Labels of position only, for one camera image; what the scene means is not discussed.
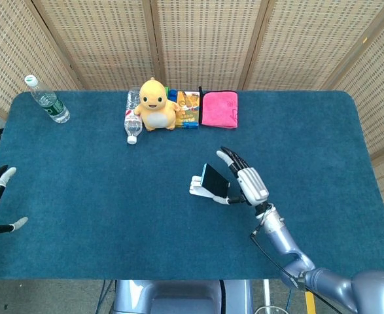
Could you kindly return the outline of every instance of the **stuffed toy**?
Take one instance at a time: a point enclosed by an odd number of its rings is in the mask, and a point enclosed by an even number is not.
[[[134,113],[140,114],[148,131],[166,128],[174,129],[178,104],[167,99],[163,84],[153,77],[142,85],[139,91],[140,103]]]

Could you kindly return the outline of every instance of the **plastic bottle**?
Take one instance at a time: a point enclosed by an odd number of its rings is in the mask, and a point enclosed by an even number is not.
[[[139,88],[132,88],[128,92],[128,100],[126,101],[125,112],[125,130],[128,134],[128,143],[136,144],[137,136],[142,131],[142,119],[133,113],[133,110],[139,104]]]
[[[51,119],[57,123],[69,120],[69,111],[57,95],[47,85],[39,82],[35,75],[24,78],[30,87],[30,93],[34,100],[49,114]]]

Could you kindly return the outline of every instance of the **phone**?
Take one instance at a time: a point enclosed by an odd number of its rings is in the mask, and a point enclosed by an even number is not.
[[[215,196],[226,198],[230,182],[209,164],[203,166],[200,184]]]

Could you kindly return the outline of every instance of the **yellow pole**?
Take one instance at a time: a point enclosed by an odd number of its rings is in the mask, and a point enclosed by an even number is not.
[[[305,292],[305,300],[307,302],[307,313],[315,314],[314,295],[310,291]]]

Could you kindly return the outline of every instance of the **bottle cap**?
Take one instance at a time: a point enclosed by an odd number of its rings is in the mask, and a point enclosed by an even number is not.
[[[137,143],[137,137],[133,136],[133,135],[128,136],[128,143],[129,144],[136,144]]]
[[[38,85],[39,81],[37,80],[36,76],[35,75],[28,75],[27,77],[24,78],[24,81],[25,83],[29,86],[29,87],[35,87]]]

